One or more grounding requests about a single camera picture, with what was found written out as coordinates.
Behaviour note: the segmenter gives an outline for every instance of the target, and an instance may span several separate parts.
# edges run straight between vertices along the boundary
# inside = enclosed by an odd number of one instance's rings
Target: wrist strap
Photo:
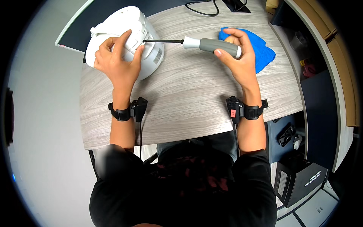
[[[116,118],[118,121],[128,121],[131,117],[130,105],[125,110],[114,110],[111,102],[109,103],[109,110],[111,111],[112,116],[114,116],[114,118]]]
[[[261,100],[261,107],[258,106],[248,106],[243,103],[244,107],[244,117],[248,120],[257,120],[258,117],[264,112],[264,108],[268,108],[269,104],[267,103],[267,99]]]

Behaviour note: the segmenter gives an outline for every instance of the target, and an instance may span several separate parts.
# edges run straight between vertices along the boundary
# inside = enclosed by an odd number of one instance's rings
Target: person's left hand
[[[130,62],[122,59],[123,47],[131,30],[126,31],[121,37],[106,39],[96,51],[94,68],[102,71],[112,82],[114,92],[122,92],[126,97],[130,96],[134,83],[141,70],[141,55],[144,45],[139,46]]]

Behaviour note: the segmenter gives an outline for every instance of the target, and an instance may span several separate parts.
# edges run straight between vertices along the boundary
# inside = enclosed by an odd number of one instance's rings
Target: hand
[[[244,89],[258,86],[255,68],[255,54],[248,38],[248,35],[236,28],[226,28],[223,30],[229,34],[225,41],[231,42],[241,47],[242,57],[237,60],[222,49],[216,49],[214,54],[232,71],[235,80]]]
[[[122,92],[124,95],[131,95],[134,83],[141,70],[141,55],[144,45],[139,46],[134,54],[134,59],[130,62],[123,61],[122,52],[131,30],[126,31],[121,37],[111,37],[106,39],[96,51],[94,67],[110,79],[114,87],[114,92]]]

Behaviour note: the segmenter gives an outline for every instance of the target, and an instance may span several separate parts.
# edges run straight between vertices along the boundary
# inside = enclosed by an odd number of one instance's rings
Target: fingernail
[[[222,52],[220,50],[215,50],[214,51],[214,54],[217,56],[217,57],[220,57],[222,55]]]

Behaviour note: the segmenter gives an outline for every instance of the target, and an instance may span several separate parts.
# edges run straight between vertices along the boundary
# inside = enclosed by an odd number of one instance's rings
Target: blue microfiber towel
[[[223,29],[225,28],[229,27],[221,28],[221,31],[219,32],[218,35],[218,39],[225,40],[229,36],[229,34],[223,32]],[[256,34],[245,29],[240,29],[240,30],[246,32],[248,38],[251,41],[254,54],[256,56],[256,73],[259,73],[261,72],[261,70],[265,68],[266,65],[268,65],[270,62],[272,62],[275,59],[276,54],[273,50],[266,47],[266,42],[260,37],[258,37]]]

